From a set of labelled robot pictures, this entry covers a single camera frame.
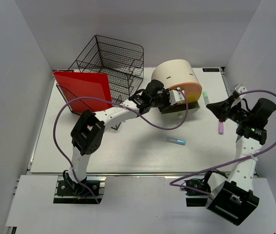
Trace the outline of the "green highlighter pen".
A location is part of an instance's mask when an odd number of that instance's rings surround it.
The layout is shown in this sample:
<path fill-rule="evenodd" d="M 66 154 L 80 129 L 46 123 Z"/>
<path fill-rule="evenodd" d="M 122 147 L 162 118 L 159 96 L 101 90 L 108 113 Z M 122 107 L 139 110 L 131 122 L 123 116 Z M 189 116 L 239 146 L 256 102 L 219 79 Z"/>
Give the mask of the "green highlighter pen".
<path fill-rule="evenodd" d="M 205 106 L 207 106 L 209 104 L 208 93 L 206 91 L 203 91 L 202 96 L 203 96 L 203 99 L 204 99 Z"/>

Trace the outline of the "red A4 file folder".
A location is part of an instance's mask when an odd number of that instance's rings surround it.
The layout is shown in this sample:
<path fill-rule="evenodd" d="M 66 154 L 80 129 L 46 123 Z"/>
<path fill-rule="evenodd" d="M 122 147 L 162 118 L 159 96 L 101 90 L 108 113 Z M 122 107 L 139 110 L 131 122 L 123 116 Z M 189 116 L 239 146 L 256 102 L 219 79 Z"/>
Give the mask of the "red A4 file folder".
<path fill-rule="evenodd" d="M 106 103 L 112 101 L 107 74 L 56 71 L 53 75 L 66 102 L 89 97 L 69 104 L 72 113 L 80 115 L 86 110 L 97 112 L 112 107 Z"/>

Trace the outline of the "orange top drawer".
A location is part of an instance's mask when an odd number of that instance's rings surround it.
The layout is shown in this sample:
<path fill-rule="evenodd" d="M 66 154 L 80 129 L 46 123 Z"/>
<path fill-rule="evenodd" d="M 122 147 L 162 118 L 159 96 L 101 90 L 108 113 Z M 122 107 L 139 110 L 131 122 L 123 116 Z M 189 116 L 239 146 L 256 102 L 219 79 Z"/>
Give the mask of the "orange top drawer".
<path fill-rule="evenodd" d="M 194 96 L 196 99 L 202 94 L 202 87 L 197 82 L 184 82 L 180 84 L 175 84 L 169 87 L 169 90 L 174 90 L 176 88 L 181 88 L 185 91 L 186 96 Z"/>

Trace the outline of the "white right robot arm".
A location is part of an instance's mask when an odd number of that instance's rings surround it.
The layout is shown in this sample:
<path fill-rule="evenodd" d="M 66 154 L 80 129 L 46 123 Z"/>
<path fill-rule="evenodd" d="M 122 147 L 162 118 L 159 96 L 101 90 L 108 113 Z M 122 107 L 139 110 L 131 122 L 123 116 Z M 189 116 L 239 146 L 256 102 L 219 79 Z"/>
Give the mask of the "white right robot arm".
<path fill-rule="evenodd" d="M 236 133 L 236 162 L 229 176 L 219 171 L 209 172 L 202 181 L 202 190 L 209 194 L 206 208 L 234 225 L 240 225 L 258 206 L 259 198 L 253 194 L 253 177 L 257 158 L 266 142 L 265 126 L 276 110 L 276 104 L 260 98 L 251 110 L 244 110 L 232 98 L 207 106 L 219 121 L 232 120 L 238 126 Z"/>

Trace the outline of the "blue clear highlighter pen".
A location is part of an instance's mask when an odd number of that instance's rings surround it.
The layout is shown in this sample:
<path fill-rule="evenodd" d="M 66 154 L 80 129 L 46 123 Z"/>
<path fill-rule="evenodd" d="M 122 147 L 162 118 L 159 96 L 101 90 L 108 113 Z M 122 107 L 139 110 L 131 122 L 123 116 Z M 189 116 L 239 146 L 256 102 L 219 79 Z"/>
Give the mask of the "blue clear highlighter pen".
<path fill-rule="evenodd" d="M 183 139 L 177 139 L 177 138 L 172 138 L 172 137 L 167 137 L 166 138 L 167 142 L 178 144 L 178 145 L 186 145 L 186 141 Z"/>

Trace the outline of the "cream drawer cabinet shell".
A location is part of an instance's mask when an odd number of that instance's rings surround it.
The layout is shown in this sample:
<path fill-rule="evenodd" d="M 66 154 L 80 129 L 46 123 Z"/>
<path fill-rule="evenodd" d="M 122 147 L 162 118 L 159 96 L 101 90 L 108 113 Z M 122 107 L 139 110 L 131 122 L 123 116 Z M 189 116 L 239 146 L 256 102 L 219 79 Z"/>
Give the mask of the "cream drawer cabinet shell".
<path fill-rule="evenodd" d="M 160 81 L 166 89 L 179 87 L 184 83 L 197 83 L 198 79 L 190 63 L 183 59 L 173 59 L 158 65 L 151 75 L 151 80 Z"/>

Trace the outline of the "pale green bottom drawer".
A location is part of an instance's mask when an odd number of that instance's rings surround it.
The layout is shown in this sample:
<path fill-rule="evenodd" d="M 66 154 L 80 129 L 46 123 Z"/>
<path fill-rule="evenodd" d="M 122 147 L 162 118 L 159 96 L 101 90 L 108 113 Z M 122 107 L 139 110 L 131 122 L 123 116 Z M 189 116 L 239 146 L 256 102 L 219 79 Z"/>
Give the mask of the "pale green bottom drawer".
<path fill-rule="evenodd" d="M 186 107 L 188 108 L 188 115 L 191 115 L 200 109 L 198 102 L 191 102 L 187 105 L 186 103 L 182 103 L 163 108 L 160 110 L 160 113 L 165 120 L 181 120 L 186 113 Z"/>

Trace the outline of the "yellow drawer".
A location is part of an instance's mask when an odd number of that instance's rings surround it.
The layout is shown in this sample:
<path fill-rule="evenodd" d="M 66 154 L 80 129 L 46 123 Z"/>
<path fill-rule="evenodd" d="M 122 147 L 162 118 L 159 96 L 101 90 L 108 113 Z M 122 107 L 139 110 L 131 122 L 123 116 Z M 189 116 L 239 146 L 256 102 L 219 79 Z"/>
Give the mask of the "yellow drawer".
<path fill-rule="evenodd" d="M 186 95 L 186 100 L 189 102 L 189 103 L 192 103 L 192 102 L 197 102 L 199 100 L 199 98 L 201 97 L 201 93 L 187 93 Z"/>

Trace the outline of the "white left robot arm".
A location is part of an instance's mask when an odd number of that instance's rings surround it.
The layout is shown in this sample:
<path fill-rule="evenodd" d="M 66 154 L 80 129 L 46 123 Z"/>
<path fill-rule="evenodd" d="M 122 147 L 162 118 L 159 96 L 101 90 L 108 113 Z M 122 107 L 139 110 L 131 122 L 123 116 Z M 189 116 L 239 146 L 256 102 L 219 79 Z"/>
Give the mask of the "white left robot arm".
<path fill-rule="evenodd" d="M 85 190 L 90 156 L 98 150 L 106 130 L 139 114 L 146 114 L 153 107 L 160 110 L 169 107 L 172 97 L 172 92 L 160 81 L 153 80 L 118 106 L 98 112 L 84 111 L 71 131 L 72 166 L 64 174 L 68 189 L 75 195 Z"/>

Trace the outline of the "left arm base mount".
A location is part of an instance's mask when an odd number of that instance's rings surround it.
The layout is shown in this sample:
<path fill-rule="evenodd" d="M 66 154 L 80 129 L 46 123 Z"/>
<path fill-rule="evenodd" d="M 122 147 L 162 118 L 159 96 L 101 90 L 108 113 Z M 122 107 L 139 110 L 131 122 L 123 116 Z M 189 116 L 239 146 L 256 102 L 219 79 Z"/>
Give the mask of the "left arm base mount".
<path fill-rule="evenodd" d="M 86 185 L 96 196 L 98 203 L 104 194 L 105 182 L 102 180 L 86 180 Z M 98 205 L 92 193 L 84 186 L 78 185 L 74 190 L 64 179 L 58 179 L 53 199 L 54 204 L 94 204 Z"/>

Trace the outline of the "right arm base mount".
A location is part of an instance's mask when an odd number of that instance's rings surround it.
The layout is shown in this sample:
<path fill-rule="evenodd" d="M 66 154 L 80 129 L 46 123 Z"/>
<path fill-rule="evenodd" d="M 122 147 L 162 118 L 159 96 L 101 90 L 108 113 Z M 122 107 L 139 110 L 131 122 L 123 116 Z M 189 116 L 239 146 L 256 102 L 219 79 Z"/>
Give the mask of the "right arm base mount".
<path fill-rule="evenodd" d="M 225 173 L 214 169 L 205 173 L 203 178 L 187 179 L 182 185 L 211 193 L 211 188 L 208 185 L 208 182 L 211 181 L 211 176 L 219 176 L 220 179 L 228 179 L 228 176 Z M 181 187 L 181 190 L 186 191 L 185 195 L 187 207 L 204 207 L 206 205 L 208 195 L 185 187 Z"/>

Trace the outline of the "pink highlighter pen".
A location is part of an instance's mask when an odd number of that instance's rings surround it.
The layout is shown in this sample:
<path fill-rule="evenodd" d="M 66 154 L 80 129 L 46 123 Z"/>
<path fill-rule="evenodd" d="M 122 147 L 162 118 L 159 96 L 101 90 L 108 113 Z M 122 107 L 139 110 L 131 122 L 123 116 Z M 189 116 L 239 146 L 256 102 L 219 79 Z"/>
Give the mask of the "pink highlighter pen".
<path fill-rule="evenodd" d="M 223 135 L 224 134 L 224 123 L 222 121 L 219 121 L 219 124 L 218 124 L 218 133 L 219 133 L 219 135 Z"/>

